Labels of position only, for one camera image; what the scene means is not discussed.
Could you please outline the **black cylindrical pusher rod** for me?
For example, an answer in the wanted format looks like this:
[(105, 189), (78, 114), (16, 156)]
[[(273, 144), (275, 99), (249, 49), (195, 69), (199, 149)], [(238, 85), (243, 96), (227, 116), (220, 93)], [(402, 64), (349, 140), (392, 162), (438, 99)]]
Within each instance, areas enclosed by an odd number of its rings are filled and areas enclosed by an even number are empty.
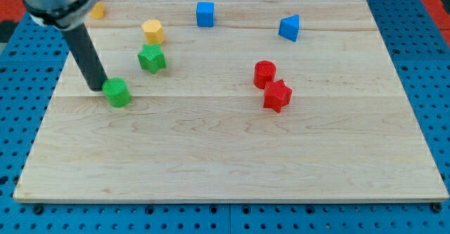
[(101, 91), (108, 76), (84, 23), (62, 35), (89, 89)]

